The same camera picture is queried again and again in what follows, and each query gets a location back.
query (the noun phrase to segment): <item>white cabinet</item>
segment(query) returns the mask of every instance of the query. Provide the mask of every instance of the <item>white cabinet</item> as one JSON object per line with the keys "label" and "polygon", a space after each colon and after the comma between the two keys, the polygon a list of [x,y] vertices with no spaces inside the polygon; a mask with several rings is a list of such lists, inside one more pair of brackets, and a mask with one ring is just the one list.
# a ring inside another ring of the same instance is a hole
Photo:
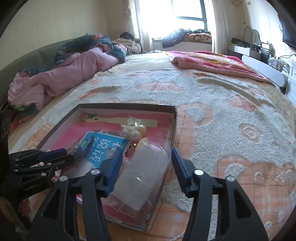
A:
{"label": "white cabinet", "polygon": [[291,63],[285,96],[296,106],[296,62]]}

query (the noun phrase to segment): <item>blue booklet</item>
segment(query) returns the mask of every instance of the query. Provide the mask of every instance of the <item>blue booklet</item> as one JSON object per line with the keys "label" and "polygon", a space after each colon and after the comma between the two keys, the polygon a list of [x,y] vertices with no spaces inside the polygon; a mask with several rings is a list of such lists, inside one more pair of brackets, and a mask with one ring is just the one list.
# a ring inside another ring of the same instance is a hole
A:
{"label": "blue booklet", "polygon": [[130,141],[123,137],[90,131],[80,142],[78,150],[85,150],[88,144],[92,141],[93,144],[84,159],[91,162],[95,168],[98,168],[103,160],[110,158],[112,151],[117,147],[121,147],[123,151],[126,152],[126,149],[130,144]]}

